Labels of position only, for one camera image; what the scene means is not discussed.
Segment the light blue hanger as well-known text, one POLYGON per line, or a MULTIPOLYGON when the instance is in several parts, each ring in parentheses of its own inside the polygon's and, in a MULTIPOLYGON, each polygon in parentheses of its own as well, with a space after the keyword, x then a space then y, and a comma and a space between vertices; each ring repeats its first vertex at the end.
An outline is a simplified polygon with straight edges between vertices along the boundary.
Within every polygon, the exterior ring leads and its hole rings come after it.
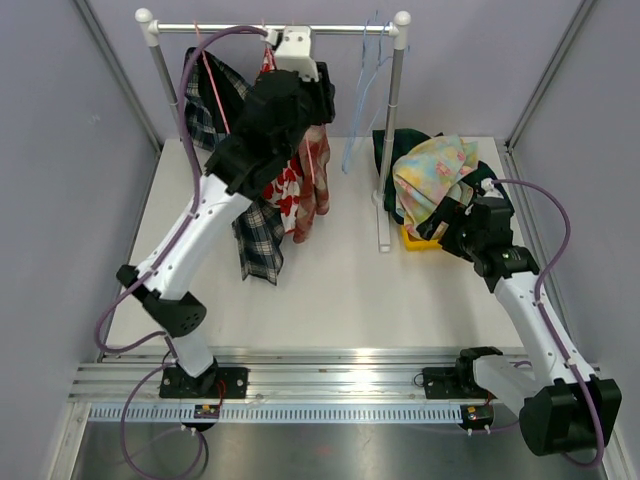
POLYGON ((361 126, 362 115, 367 101, 368 92, 371 85, 376 80, 382 60, 382 40, 384 34, 380 33, 376 41, 373 36, 367 32, 363 33, 360 72, 355 88, 355 104, 351 123, 349 126, 348 136, 346 138, 345 148, 342 156, 342 172, 348 174, 351 168, 351 160, 353 156, 354 146, 356 143, 357 133, 361 126))

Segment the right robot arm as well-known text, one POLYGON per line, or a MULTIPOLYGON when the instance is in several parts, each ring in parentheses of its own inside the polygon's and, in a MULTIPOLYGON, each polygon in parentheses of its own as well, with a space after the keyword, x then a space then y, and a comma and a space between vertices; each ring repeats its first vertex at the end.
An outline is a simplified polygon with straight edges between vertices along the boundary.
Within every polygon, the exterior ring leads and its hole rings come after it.
POLYGON ((540 269, 531 252, 513 242, 514 210, 506 198, 480 196, 470 205, 447 198, 435 222, 446 227, 442 249, 472 263, 512 321, 529 361, 519 369, 496 347, 461 350, 451 367, 421 372, 429 399, 497 399, 519 421, 537 456, 608 445, 622 394, 578 352, 554 309, 546 305, 540 269))

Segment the pastel floral skirt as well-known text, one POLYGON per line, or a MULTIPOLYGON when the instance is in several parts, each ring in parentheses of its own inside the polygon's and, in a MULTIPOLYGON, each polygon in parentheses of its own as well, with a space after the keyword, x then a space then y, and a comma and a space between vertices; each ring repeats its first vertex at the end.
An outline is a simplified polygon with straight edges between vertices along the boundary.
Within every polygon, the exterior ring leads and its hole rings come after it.
POLYGON ((392 167, 395 211, 407 233, 419 238, 418 227, 447 198, 468 205, 473 189, 462 179, 478 166, 478 144, 457 135, 424 141, 397 160, 392 167))

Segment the red white floral skirt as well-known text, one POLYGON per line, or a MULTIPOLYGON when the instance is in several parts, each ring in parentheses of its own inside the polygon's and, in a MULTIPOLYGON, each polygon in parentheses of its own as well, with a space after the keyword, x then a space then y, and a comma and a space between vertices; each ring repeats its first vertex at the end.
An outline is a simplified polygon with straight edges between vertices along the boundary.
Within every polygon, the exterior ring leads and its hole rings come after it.
POLYGON ((280 211, 286 234, 292 233, 296 226, 303 179, 300 160, 295 154, 263 192, 265 200, 280 211))

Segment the red beige checked skirt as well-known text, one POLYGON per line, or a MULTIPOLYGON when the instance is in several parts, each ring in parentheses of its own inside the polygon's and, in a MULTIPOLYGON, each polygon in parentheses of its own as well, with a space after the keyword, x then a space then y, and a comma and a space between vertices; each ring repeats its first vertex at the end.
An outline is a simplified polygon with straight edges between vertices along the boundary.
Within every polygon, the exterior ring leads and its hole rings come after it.
POLYGON ((296 226, 293 231, 293 241, 296 244, 303 243, 309 238, 315 217, 326 215, 330 209, 327 166, 331 151, 326 127, 324 125, 311 126, 306 134, 308 134, 310 141, 315 181, 312 181, 310 177, 303 139, 298 149, 304 179, 301 186, 296 226))

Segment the navy plaid skirt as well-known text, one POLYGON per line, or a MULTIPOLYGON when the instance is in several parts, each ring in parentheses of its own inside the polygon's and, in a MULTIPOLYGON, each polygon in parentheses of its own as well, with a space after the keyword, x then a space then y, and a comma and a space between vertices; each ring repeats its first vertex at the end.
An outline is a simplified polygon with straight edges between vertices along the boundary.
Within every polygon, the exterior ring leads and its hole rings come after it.
MULTIPOLYGON (((206 55, 232 129, 243 109, 249 84, 222 60, 209 52, 206 55)), ((184 115, 192 141, 200 149, 214 151, 227 135, 202 55, 191 70, 184 115)), ((254 276, 276 285, 284 264, 280 249, 284 237, 280 211, 260 197, 232 223, 232 228, 237 241, 241 276, 254 276)))

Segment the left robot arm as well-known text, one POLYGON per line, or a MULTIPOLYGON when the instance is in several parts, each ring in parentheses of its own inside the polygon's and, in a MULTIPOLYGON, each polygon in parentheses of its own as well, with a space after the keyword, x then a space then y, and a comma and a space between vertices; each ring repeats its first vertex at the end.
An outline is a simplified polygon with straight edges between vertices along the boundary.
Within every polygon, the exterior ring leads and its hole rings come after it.
POLYGON ((189 286, 216 237, 259 198, 312 126, 335 118, 328 67, 317 76, 290 70, 260 74, 249 88, 230 134, 216 147, 199 179, 197 205, 187 208, 160 244, 168 254, 123 265, 116 277, 170 339, 177 359, 167 373, 195 398, 218 393, 218 363, 198 329, 205 306, 189 286))

